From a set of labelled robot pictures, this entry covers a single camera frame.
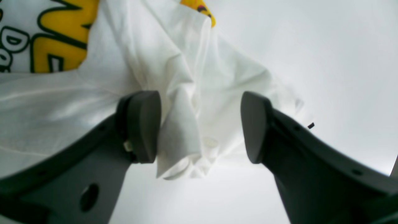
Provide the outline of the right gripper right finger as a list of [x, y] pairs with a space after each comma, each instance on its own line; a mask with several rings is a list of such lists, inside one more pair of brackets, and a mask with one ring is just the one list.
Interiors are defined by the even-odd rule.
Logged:
[[397, 179], [333, 149], [258, 93], [243, 93], [240, 114], [247, 156], [273, 174], [290, 223], [397, 223]]

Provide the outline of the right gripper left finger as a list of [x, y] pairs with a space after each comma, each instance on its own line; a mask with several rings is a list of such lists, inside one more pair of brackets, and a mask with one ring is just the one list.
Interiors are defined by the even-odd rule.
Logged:
[[138, 91], [61, 152], [1, 179], [1, 216], [19, 224], [107, 224], [132, 164], [157, 156], [158, 91]]

